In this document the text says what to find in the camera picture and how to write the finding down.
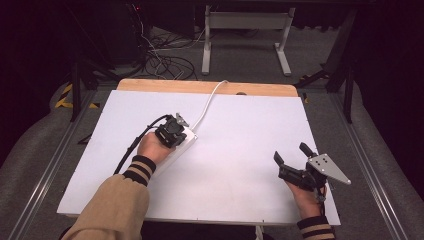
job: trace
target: person's right hand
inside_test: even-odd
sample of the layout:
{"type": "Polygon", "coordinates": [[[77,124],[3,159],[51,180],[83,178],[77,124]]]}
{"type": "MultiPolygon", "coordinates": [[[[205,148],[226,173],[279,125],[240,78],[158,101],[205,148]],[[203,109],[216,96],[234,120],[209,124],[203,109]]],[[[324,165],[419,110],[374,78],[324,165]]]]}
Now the person's right hand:
{"type": "Polygon", "coordinates": [[[296,201],[302,219],[321,216],[320,204],[315,198],[314,192],[303,190],[287,181],[285,182],[293,193],[293,198],[296,201]]]}
{"type": "Polygon", "coordinates": [[[155,164],[165,160],[165,158],[175,150],[175,148],[168,148],[163,145],[156,137],[154,132],[146,134],[140,142],[137,149],[137,154],[145,156],[152,160],[155,164]]]}

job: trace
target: beige jacket sleeve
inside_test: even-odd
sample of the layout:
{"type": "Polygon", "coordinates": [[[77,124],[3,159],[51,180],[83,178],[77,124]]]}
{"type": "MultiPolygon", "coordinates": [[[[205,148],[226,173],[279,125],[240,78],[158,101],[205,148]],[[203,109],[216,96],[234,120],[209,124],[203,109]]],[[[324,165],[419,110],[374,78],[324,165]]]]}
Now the beige jacket sleeve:
{"type": "Polygon", "coordinates": [[[102,183],[62,239],[141,239],[149,192],[145,185],[126,177],[126,173],[114,175],[102,183]]]}

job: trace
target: power strip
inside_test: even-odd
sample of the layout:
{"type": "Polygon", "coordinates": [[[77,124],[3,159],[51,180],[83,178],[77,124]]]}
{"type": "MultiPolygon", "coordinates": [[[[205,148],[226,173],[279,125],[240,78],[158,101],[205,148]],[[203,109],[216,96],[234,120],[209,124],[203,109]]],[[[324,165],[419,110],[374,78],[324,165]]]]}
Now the power strip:
{"type": "Polygon", "coordinates": [[[152,179],[162,174],[171,164],[173,164],[187,149],[189,149],[194,142],[197,140],[197,135],[191,131],[188,127],[184,127],[183,133],[187,134],[185,140],[176,147],[169,156],[156,166],[156,171],[152,176],[152,179]]]}

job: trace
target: black cable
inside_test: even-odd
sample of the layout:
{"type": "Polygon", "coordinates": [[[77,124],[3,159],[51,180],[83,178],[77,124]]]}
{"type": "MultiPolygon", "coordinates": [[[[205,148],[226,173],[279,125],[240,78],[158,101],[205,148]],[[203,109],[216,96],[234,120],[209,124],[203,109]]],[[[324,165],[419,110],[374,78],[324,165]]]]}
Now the black cable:
{"type": "Polygon", "coordinates": [[[184,39],[184,40],[187,39],[189,41],[188,41],[188,43],[185,43],[182,46],[171,47],[169,49],[172,49],[172,48],[177,48],[178,49],[178,48],[185,47],[185,46],[193,43],[193,39],[188,39],[188,38],[185,38],[185,37],[182,37],[180,35],[173,34],[173,33],[162,33],[162,34],[156,35],[155,37],[160,39],[160,43],[155,46],[155,48],[157,48],[157,49],[160,49],[162,47],[171,45],[173,42],[176,42],[176,41],[179,41],[179,40],[182,40],[182,39],[184,39]],[[166,37],[165,40],[163,40],[162,38],[160,38],[161,36],[167,36],[167,37],[166,37]]]}
{"type": "Polygon", "coordinates": [[[186,80],[186,79],[188,79],[188,78],[190,78],[191,76],[194,75],[196,77],[196,80],[198,80],[197,75],[195,73],[195,67],[194,67],[194,65],[190,61],[188,61],[187,59],[185,59],[185,58],[171,57],[171,56],[162,56],[162,55],[154,55],[152,53],[149,53],[148,54],[148,60],[147,60],[147,62],[148,62],[148,65],[151,68],[156,69],[155,70],[155,72],[156,72],[155,74],[154,73],[151,73],[150,72],[151,70],[149,70],[147,67],[144,69],[144,71],[146,73],[148,73],[150,76],[159,77],[158,75],[162,75],[162,74],[168,72],[169,74],[172,75],[173,78],[175,78],[176,75],[178,76],[178,74],[180,74],[182,72],[181,71],[181,68],[179,68],[178,66],[175,66],[175,65],[179,65],[179,66],[184,67],[184,68],[186,68],[186,69],[189,70],[188,71],[188,74],[186,74],[185,77],[182,77],[181,76],[179,79],[186,80]],[[180,62],[177,62],[177,61],[175,61],[175,59],[184,61],[184,62],[187,63],[187,65],[186,64],[183,64],[183,63],[180,63],[180,62]],[[160,69],[161,71],[159,71],[159,69],[158,69],[158,67],[160,67],[160,65],[162,65],[162,67],[164,68],[163,70],[160,69]],[[171,69],[170,69],[171,67],[177,68],[179,70],[178,74],[174,74],[171,71],[171,69]]]}
{"type": "Polygon", "coordinates": [[[176,68],[178,70],[178,74],[176,76],[174,76],[174,74],[172,74],[173,79],[176,79],[178,77],[181,77],[184,74],[184,71],[181,70],[181,68],[179,68],[176,65],[169,65],[169,67],[174,67],[174,68],[176,68]]]}
{"type": "Polygon", "coordinates": [[[121,161],[119,162],[118,166],[116,167],[115,172],[113,173],[118,174],[119,171],[121,171],[122,166],[124,165],[125,161],[127,160],[128,156],[130,156],[130,154],[132,153],[132,151],[134,151],[134,149],[137,147],[138,143],[140,143],[141,139],[144,137],[144,135],[146,135],[147,131],[149,131],[150,129],[154,128],[154,125],[159,122],[160,120],[164,119],[164,118],[169,118],[172,117],[172,115],[163,115],[162,117],[156,119],[154,122],[152,122],[152,124],[148,125],[147,128],[144,130],[144,132],[142,132],[140,134],[140,136],[136,137],[134,142],[131,144],[131,146],[127,149],[127,152],[124,154],[124,157],[122,157],[121,161]]]}
{"type": "MultiPolygon", "coordinates": [[[[318,189],[317,188],[317,191],[319,192],[319,194],[321,195],[321,196],[323,196],[324,198],[325,198],[325,195],[326,195],[326,193],[327,193],[327,187],[324,185],[324,193],[322,193],[321,192],[321,189],[318,189]]],[[[320,202],[320,210],[321,210],[321,216],[325,216],[325,204],[324,204],[324,201],[322,201],[322,202],[320,202]]]]}
{"type": "Polygon", "coordinates": [[[162,48],[174,41],[182,39],[182,37],[175,35],[174,38],[170,40],[171,36],[172,36],[172,33],[162,33],[162,34],[153,36],[150,42],[152,43],[152,45],[154,45],[155,49],[157,49],[157,48],[162,48]]]}

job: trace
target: striped cuff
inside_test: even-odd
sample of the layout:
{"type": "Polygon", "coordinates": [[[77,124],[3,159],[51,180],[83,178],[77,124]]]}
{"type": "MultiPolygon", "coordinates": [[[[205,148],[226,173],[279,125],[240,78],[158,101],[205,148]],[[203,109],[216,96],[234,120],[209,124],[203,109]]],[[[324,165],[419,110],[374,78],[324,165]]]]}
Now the striped cuff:
{"type": "Polygon", "coordinates": [[[297,223],[303,239],[336,239],[325,216],[303,219],[297,223]]]}
{"type": "Polygon", "coordinates": [[[124,172],[125,178],[130,178],[147,187],[150,177],[156,170],[156,164],[147,157],[136,155],[131,165],[124,172]]]}

